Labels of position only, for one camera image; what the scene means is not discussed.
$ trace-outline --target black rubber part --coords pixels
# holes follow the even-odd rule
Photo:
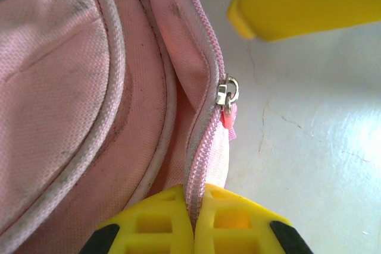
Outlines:
[[[79,254],[107,254],[119,232],[119,225],[109,224],[96,230]]]
[[[295,228],[280,221],[272,221],[270,227],[286,254],[313,254]]]

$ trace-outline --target yellow plastic object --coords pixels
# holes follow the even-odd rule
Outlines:
[[[278,40],[381,20],[381,0],[232,0],[227,12],[245,38]]]
[[[193,254],[193,231],[183,187],[151,196],[99,226],[120,226],[108,254]]]
[[[225,189],[207,185],[195,231],[195,254],[284,254],[270,228],[285,218]]]

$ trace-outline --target pink backpack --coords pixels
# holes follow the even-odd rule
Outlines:
[[[194,222],[224,186],[238,87],[199,0],[0,0],[0,34],[0,253],[77,253],[179,183]]]

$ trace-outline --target white floor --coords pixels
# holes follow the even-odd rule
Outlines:
[[[230,0],[201,1],[241,88],[226,188],[289,218],[314,253],[380,254],[381,24],[246,42]]]

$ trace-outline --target zipper pull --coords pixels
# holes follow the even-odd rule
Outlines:
[[[235,87],[234,95],[227,91],[227,85],[232,84]],[[235,102],[239,97],[238,81],[228,74],[225,76],[225,82],[218,86],[217,91],[217,105],[222,106],[222,124],[226,129],[233,129],[234,121],[237,116],[237,105]]]

